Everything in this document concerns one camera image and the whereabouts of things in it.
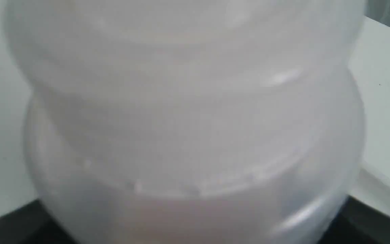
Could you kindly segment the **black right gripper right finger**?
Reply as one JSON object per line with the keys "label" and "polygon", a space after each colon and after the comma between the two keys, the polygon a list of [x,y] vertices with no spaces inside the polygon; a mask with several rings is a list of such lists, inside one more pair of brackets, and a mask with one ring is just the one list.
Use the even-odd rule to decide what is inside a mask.
{"label": "black right gripper right finger", "polygon": [[390,216],[349,196],[324,233],[325,244],[390,244]]}

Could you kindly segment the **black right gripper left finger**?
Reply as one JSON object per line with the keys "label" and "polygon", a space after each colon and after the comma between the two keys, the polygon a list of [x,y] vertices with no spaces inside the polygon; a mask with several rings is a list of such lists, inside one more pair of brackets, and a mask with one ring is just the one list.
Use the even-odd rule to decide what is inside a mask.
{"label": "black right gripper left finger", "polygon": [[76,244],[38,201],[0,216],[0,244]]}

